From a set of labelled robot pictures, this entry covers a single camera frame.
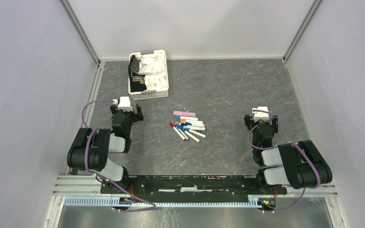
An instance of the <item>gray marble surface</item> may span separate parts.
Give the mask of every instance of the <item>gray marble surface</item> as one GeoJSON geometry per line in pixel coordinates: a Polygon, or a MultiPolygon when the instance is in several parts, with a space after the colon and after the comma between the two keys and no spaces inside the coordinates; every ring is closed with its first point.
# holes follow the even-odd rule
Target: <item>gray marble surface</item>
{"type": "MultiPolygon", "coordinates": [[[[144,121],[132,127],[128,154],[110,154],[130,174],[256,174],[244,115],[267,106],[279,116],[274,144],[308,139],[281,59],[167,61],[169,96],[137,101],[144,121]],[[197,113],[206,139],[182,142],[169,126],[173,111],[197,113]]],[[[97,99],[128,95],[127,62],[106,62],[97,99]]],[[[111,128],[108,103],[95,105],[92,128],[111,128]]]]}

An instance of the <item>marker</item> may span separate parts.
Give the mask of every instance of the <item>marker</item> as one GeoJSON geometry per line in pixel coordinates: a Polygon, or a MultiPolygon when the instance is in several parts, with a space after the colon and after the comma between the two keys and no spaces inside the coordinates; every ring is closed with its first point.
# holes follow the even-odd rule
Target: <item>marker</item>
{"type": "Polygon", "coordinates": [[[192,129],[192,130],[199,130],[199,131],[206,131],[205,127],[195,127],[195,126],[176,126],[176,128],[180,129],[192,129]]]}
{"type": "Polygon", "coordinates": [[[170,123],[170,126],[177,132],[178,136],[182,138],[182,140],[187,141],[187,139],[175,128],[174,124],[170,123]]]}
{"type": "Polygon", "coordinates": [[[186,124],[186,125],[192,125],[192,126],[198,126],[198,127],[203,127],[205,126],[205,124],[201,124],[201,123],[191,123],[191,122],[186,122],[186,121],[181,121],[181,123],[186,124]]]}
{"type": "Polygon", "coordinates": [[[190,139],[190,138],[188,138],[188,136],[181,129],[177,128],[177,130],[184,136],[184,138],[186,140],[189,140],[190,139]]]}
{"type": "Polygon", "coordinates": [[[196,120],[198,121],[199,119],[196,117],[189,117],[189,116],[180,116],[180,115],[176,115],[175,116],[176,119],[185,119],[185,120],[196,120]]]}
{"type": "Polygon", "coordinates": [[[196,116],[196,113],[174,111],[173,112],[173,115],[195,117],[196,116]]]}
{"type": "Polygon", "coordinates": [[[185,131],[185,133],[186,133],[189,137],[193,138],[195,141],[199,142],[199,139],[198,139],[197,137],[193,136],[192,134],[190,134],[188,131],[185,131]]]}
{"type": "Polygon", "coordinates": [[[191,132],[191,133],[194,133],[194,134],[196,134],[196,135],[199,135],[199,136],[200,136],[200,137],[202,137],[202,138],[206,138],[206,135],[201,134],[201,133],[199,133],[199,132],[196,132],[196,131],[194,131],[194,130],[189,129],[188,131],[189,131],[189,132],[191,132]]]}
{"type": "Polygon", "coordinates": [[[186,120],[186,119],[180,119],[181,122],[189,122],[189,123],[193,123],[193,124],[205,124],[204,121],[198,121],[198,120],[186,120]]]}

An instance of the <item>metal corner post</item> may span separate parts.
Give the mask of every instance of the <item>metal corner post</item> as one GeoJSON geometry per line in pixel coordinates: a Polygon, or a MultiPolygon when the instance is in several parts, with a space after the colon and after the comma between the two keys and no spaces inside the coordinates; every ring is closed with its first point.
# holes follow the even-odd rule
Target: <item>metal corner post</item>
{"type": "Polygon", "coordinates": [[[90,43],[89,39],[87,38],[87,35],[85,31],[83,30],[82,26],[80,25],[79,20],[76,17],[75,12],[73,11],[72,7],[70,6],[70,3],[68,0],[59,0],[62,7],[64,8],[64,11],[67,13],[69,20],[72,22],[73,27],[75,27],[76,32],[78,33],[80,39],[82,40],[83,44],[87,48],[91,58],[96,64],[100,64],[100,59],[98,58],[92,44],[90,43]]]}
{"type": "Polygon", "coordinates": [[[301,23],[300,27],[298,28],[298,31],[293,38],[292,42],[289,45],[288,50],[286,51],[285,55],[283,56],[283,60],[286,62],[290,56],[292,55],[294,49],[296,48],[298,42],[300,41],[301,37],[304,34],[304,31],[308,27],[310,21],[314,17],[318,7],[321,5],[321,2],[323,0],[314,0],[313,4],[311,5],[310,9],[308,10],[306,17],[304,17],[303,22],[301,23]]]}

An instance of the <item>white cloth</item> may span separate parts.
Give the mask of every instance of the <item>white cloth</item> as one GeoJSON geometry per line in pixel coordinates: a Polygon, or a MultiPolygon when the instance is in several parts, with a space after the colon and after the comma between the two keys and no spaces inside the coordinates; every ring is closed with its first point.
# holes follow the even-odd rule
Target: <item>white cloth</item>
{"type": "Polygon", "coordinates": [[[139,75],[145,75],[144,80],[147,90],[166,89],[166,60],[164,56],[148,54],[135,55],[139,63],[139,75]]]}

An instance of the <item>floor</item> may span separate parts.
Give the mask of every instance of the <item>floor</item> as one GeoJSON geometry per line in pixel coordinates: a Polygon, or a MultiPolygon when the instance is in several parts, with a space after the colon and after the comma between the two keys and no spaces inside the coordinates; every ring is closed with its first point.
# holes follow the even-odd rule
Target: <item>floor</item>
{"type": "MultiPolygon", "coordinates": [[[[288,207],[295,201],[278,199],[278,209],[288,207]]],[[[265,215],[252,208],[158,208],[137,213],[117,213],[110,207],[65,206],[58,227],[333,228],[333,225],[324,198],[305,198],[288,211],[265,215]]]]}
{"type": "MultiPolygon", "coordinates": [[[[128,95],[128,62],[106,62],[97,99],[128,95]]],[[[110,154],[130,174],[256,174],[244,115],[267,106],[279,116],[275,144],[308,139],[281,59],[167,61],[169,96],[138,101],[144,121],[132,127],[129,153],[110,154]],[[206,139],[182,142],[169,126],[173,111],[195,112],[206,139]]],[[[111,128],[108,104],[95,105],[92,128],[111,128]]]]}

